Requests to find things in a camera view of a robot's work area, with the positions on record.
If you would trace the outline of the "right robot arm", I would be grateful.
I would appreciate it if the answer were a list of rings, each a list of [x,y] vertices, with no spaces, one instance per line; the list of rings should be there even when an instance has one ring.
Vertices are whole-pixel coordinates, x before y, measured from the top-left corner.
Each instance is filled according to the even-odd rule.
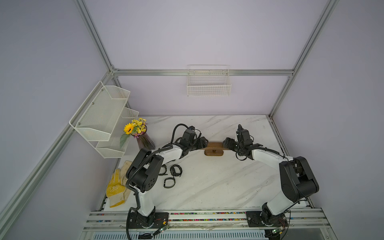
[[[320,190],[314,173],[304,157],[290,157],[278,151],[253,143],[249,131],[238,125],[237,139],[226,138],[224,148],[235,152],[236,157],[259,161],[277,170],[281,189],[278,194],[262,206],[257,220],[271,227],[280,222],[284,213],[302,199],[307,199]]]

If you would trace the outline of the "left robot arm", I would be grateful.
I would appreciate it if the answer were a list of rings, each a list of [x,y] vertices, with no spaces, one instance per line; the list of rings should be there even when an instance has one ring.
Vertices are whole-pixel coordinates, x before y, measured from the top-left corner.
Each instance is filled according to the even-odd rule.
[[[156,207],[150,190],[155,186],[162,166],[184,158],[189,152],[202,150],[209,141],[198,130],[178,124],[173,130],[170,143],[156,149],[141,149],[126,172],[126,188],[134,193],[136,207],[131,207],[127,216],[126,235],[131,239],[133,226],[150,228],[155,223]]]

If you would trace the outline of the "wooden watch stand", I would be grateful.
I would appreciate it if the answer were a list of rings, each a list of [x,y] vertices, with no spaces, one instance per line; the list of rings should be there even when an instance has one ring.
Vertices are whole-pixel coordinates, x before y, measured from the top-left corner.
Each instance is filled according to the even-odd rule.
[[[208,157],[221,157],[224,155],[224,146],[221,142],[209,142],[204,148],[204,154]]]

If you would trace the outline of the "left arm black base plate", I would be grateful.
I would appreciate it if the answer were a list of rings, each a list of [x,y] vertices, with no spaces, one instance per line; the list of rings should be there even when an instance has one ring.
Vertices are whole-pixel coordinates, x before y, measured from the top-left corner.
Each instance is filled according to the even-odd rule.
[[[127,227],[128,229],[159,229],[163,226],[163,222],[168,222],[169,215],[167,212],[155,212],[145,217],[132,212],[127,219]]]

